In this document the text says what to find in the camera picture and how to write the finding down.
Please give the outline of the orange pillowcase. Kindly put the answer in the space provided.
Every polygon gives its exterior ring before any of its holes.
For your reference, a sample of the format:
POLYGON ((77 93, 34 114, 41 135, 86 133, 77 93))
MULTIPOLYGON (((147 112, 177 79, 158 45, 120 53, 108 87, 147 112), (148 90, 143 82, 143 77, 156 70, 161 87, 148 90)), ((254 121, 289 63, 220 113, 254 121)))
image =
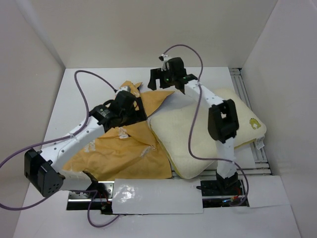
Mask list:
POLYGON ((87 144, 63 169, 87 171, 99 181, 172 176, 168 156, 146 121, 112 128, 87 144))

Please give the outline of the cream quilted pillow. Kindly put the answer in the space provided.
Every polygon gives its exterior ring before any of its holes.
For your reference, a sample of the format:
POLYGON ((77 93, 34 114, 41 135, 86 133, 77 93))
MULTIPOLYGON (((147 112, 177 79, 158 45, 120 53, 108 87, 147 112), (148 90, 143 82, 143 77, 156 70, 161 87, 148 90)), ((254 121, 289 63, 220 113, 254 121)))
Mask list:
MULTIPOLYGON (((234 154, 243 169, 255 167, 250 143, 261 140, 266 125, 247 105, 227 88, 215 90, 215 94, 235 102, 239 129, 234 141, 234 154)), ((196 121, 193 121, 197 103, 182 93, 175 92, 164 100, 161 107, 149 118, 150 128, 166 152, 176 173, 184 179, 192 179, 205 169, 216 169, 216 161, 197 160, 218 157, 215 141, 208 133, 208 110, 200 106, 196 121)))

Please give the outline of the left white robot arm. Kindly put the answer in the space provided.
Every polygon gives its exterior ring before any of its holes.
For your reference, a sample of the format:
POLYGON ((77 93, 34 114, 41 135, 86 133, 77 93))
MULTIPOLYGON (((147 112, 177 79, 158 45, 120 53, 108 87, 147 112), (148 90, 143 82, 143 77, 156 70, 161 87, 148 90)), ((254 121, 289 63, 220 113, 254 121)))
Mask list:
POLYGON ((94 107, 88 121, 78 134, 70 133, 68 139, 24 154, 24 174, 45 198, 59 190, 79 190, 85 197, 98 192, 97 179, 87 171, 66 171, 63 166, 84 146, 115 127, 135 124, 147 119, 142 99, 128 91, 120 91, 115 99, 94 107))

